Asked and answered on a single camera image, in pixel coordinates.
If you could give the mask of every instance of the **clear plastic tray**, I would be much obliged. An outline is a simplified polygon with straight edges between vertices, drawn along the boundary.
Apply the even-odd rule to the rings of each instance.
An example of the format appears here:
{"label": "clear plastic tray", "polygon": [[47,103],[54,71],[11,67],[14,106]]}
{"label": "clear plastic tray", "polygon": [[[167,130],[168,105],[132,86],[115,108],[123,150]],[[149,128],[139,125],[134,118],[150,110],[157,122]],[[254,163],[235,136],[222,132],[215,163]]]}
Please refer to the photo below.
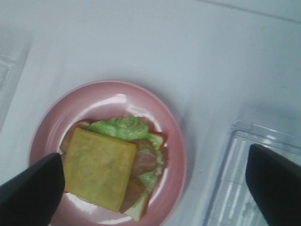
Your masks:
{"label": "clear plastic tray", "polygon": [[301,165],[301,138],[237,121],[211,198],[204,226],[267,226],[246,185],[251,144],[262,144]]}
{"label": "clear plastic tray", "polygon": [[30,37],[0,26],[0,132],[30,49]]}

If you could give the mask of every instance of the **round plate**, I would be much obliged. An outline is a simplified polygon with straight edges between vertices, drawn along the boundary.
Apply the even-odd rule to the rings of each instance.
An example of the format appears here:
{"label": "round plate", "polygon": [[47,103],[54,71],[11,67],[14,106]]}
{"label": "round plate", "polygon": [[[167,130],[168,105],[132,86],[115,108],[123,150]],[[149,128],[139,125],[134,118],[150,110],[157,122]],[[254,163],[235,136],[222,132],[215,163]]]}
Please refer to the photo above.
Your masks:
{"label": "round plate", "polygon": [[63,194],[51,226],[158,226],[167,219],[181,195],[186,152],[179,126],[168,108],[152,93],[135,84],[104,80],[82,85],[60,98],[46,113],[33,139],[30,164],[56,152],[68,128],[81,119],[107,120],[138,116],[150,130],[166,138],[165,168],[140,222],[124,214]]}

